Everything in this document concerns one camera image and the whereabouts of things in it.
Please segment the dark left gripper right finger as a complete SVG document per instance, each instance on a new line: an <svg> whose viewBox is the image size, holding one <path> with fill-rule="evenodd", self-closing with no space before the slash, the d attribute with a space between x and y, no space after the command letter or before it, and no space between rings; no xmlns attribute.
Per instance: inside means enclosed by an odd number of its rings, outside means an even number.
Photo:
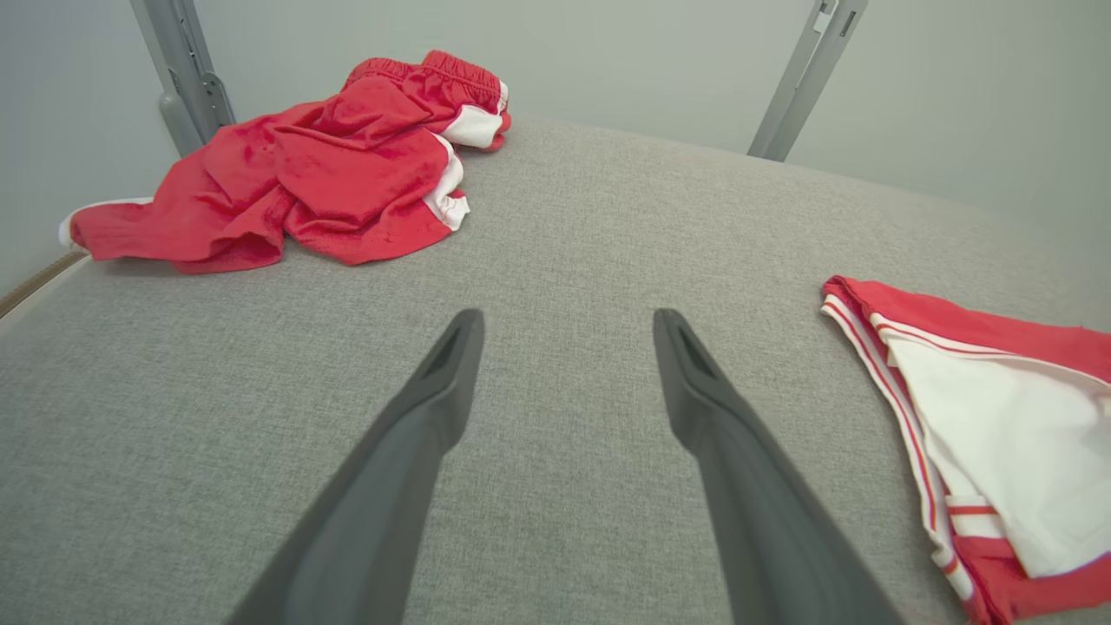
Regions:
<svg viewBox="0 0 1111 625"><path fill-rule="evenodd" d="M694 456L737 624L900 624L785 452L674 309L652 317L669 423Z"/></svg>

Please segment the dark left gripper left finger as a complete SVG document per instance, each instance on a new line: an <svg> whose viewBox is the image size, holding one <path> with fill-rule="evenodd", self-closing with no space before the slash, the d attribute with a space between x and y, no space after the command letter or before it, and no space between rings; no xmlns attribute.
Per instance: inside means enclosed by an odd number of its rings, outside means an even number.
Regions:
<svg viewBox="0 0 1111 625"><path fill-rule="evenodd" d="M442 458L466 431L484 317L464 309L386 404L229 617L400 624Z"/></svg>

